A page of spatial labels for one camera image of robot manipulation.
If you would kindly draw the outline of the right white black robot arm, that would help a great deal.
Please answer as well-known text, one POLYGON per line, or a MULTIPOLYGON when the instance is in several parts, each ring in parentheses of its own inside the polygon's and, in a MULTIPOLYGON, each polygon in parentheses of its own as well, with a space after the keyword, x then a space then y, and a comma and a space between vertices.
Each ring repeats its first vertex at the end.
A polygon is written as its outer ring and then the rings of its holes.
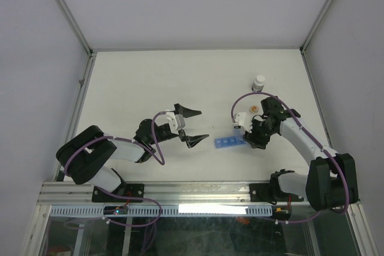
POLYGON ((256 194, 271 204, 295 195, 306 199, 315 211, 344 213, 359 200, 356 165, 348 153, 339 153, 323 144, 307 128, 300 114, 278 97, 268 95, 261 102, 259 120, 248 113, 233 113, 242 140, 253 149, 266 149, 274 135, 285 138, 308 164, 307 174, 281 169, 271 174, 269 183, 256 194))

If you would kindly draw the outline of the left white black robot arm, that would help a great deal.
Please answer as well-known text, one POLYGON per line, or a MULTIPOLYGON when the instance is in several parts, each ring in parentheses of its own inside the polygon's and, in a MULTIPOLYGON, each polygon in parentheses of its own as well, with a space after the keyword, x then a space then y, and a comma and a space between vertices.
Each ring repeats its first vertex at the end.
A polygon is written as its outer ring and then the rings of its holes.
POLYGON ((56 159, 64 168, 64 175, 75 184, 90 183, 104 190, 111 200, 119 201, 125 196, 126 182, 105 163, 123 159, 141 164, 153 158, 164 166, 166 161, 159 143, 178 138, 191 149, 208 138, 207 134, 190 136, 184 130, 186 118, 201 114, 177 103, 173 110, 158 112, 152 119, 141 121, 132 139, 112 137, 91 125, 60 147, 56 159))

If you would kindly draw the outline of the blue weekly pill organizer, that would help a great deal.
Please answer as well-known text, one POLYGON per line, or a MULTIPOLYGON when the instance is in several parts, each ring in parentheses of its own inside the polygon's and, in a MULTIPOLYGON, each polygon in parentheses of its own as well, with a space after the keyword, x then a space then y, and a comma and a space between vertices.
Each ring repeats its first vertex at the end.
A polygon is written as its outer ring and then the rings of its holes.
POLYGON ((235 130, 230 136, 216 138, 214 140, 214 146, 216 149, 223 149, 245 145, 246 142, 243 140, 243 135, 244 133, 240 130, 235 130))

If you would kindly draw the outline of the clear bottle cap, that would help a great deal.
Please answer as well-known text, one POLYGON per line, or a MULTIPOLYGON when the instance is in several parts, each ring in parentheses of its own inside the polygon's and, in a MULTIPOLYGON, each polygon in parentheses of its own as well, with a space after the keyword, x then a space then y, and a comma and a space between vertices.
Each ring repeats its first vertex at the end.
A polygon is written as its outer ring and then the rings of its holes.
POLYGON ((253 113, 257 113, 259 111, 259 108, 258 108, 258 106, 251 106, 250 111, 253 113))

